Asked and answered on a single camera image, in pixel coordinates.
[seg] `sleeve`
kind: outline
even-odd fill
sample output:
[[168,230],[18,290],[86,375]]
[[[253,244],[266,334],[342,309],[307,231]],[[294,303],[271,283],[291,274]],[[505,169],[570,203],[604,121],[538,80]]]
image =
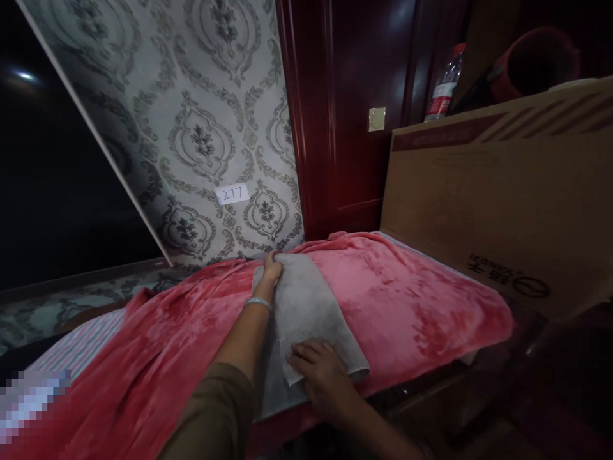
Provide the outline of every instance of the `sleeve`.
[[245,457],[255,393],[233,365],[214,363],[190,397],[159,460]]

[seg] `bottle cap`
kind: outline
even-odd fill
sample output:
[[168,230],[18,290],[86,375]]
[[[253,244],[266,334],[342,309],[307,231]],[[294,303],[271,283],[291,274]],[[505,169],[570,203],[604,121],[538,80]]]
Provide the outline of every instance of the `bottle cap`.
[[464,48],[466,48],[466,43],[458,43],[453,47],[453,57],[457,57],[458,55],[464,52]]

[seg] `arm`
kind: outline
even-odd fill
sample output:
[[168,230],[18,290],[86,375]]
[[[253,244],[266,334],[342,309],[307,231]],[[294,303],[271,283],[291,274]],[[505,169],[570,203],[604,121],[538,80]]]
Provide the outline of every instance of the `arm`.
[[328,343],[310,340],[295,345],[287,361],[304,375],[315,409],[336,428],[359,440],[378,458],[423,459],[419,446],[394,430],[359,396]]
[[[272,305],[282,265],[268,255],[253,297]],[[245,305],[203,379],[190,396],[177,428],[158,459],[242,459],[252,423],[254,374],[270,312],[261,303]]]
[[[270,305],[273,304],[273,293],[283,268],[279,262],[274,262],[275,254],[276,252],[271,252],[268,255],[264,275],[252,295],[264,299]],[[245,374],[253,385],[255,367],[266,338],[269,316],[268,308],[261,303],[246,305],[213,358],[213,363],[233,365]]]

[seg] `pixelated blur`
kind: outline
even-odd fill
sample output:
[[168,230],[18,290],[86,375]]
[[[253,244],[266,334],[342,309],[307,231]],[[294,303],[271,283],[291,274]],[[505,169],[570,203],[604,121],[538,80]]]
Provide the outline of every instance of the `pixelated blur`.
[[40,418],[54,398],[66,395],[70,371],[20,371],[0,388],[0,445],[10,444],[29,420]]

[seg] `dark red wooden door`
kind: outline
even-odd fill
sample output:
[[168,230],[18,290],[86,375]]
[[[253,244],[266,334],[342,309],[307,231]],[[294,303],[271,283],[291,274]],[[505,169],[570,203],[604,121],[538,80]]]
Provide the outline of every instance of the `dark red wooden door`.
[[[278,0],[307,240],[379,228],[395,128],[418,123],[466,1]],[[385,129],[368,132],[368,110]]]

